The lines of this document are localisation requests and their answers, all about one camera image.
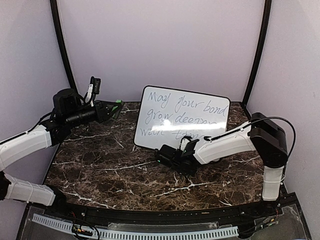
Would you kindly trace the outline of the green whiteboard eraser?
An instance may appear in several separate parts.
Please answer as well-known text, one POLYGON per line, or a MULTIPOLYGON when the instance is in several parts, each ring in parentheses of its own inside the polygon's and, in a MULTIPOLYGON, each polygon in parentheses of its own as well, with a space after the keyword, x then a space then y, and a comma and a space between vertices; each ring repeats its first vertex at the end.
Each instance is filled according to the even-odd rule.
POLYGON ((112 108, 112 112, 113 112, 112 118, 113 119, 117 119, 119 117, 123 106, 124 106, 124 102, 122 100, 117 99, 115 101, 115 104, 114 104, 114 106, 112 108))

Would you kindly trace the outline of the white whiteboard black frame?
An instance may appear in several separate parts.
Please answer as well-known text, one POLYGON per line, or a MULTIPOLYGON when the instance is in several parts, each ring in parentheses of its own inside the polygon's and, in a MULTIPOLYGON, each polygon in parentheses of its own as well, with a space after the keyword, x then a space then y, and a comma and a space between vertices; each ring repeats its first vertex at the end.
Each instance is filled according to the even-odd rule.
POLYGON ((152 150, 162 145, 177 148, 184 136, 223 134, 230 106, 224 96, 148 85, 142 92, 133 143, 152 150))

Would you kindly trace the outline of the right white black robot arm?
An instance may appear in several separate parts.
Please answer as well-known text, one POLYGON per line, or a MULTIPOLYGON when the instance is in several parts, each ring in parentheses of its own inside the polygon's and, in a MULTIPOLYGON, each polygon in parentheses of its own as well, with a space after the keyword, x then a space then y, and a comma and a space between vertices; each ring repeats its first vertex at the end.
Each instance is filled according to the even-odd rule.
POLYGON ((279 197, 284 169, 296 144, 294 125, 279 116, 265 116, 255 112, 250 120, 218 136, 205 136, 193 148, 191 156, 201 165, 231 155, 256 151, 263 162, 262 201, 255 205, 255 213, 266 217, 275 208, 279 197), (274 121, 287 123, 293 132, 290 150, 286 131, 274 121))

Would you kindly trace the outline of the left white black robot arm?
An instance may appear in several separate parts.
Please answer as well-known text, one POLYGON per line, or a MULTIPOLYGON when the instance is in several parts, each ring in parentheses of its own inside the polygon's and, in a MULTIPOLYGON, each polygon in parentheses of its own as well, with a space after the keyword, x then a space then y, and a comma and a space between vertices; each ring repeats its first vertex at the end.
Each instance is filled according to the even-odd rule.
POLYGON ((72 129, 91 122, 104 123, 117 118, 123 108, 123 101, 96 100, 94 90, 88 101, 72 88, 60 90, 53 96, 54 108, 40 118, 39 122, 16 136, 0 143, 0 199, 16 200, 50 206, 60 218, 71 213, 65 203, 66 196, 52 185, 39 185, 12 177, 4 170, 18 160, 61 144, 71 135, 72 129))

